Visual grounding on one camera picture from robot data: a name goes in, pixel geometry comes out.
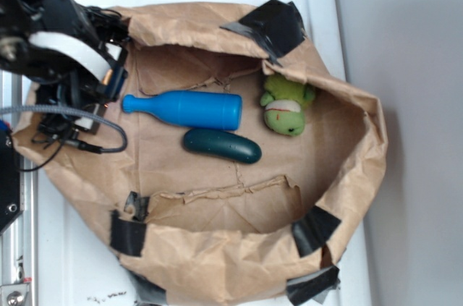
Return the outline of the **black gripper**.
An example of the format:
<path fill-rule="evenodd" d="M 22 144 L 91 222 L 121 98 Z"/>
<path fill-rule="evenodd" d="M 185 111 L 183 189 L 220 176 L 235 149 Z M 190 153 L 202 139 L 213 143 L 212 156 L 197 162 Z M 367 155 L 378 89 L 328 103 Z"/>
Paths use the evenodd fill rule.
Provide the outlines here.
<path fill-rule="evenodd" d="M 119 98 L 127 71 L 124 63 L 129 41 L 122 15 L 113 9 L 72 5 L 54 16 L 42 16 L 42 28 L 33 31 L 28 42 L 42 51 L 53 51 L 65 58 L 72 70 L 83 76 L 81 91 L 90 100 L 82 110 L 104 117 L 107 105 Z M 95 135 L 100 123 L 80 117 L 75 129 Z"/>

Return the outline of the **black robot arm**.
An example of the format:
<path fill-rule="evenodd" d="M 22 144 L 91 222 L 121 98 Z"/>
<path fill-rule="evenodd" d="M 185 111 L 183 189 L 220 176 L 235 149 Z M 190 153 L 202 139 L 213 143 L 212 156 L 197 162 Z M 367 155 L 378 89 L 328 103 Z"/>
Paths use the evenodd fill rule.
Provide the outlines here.
<path fill-rule="evenodd" d="M 1 68 L 38 84 L 37 104 L 103 116 L 127 71 L 120 13 L 75 0 L 1 0 Z"/>

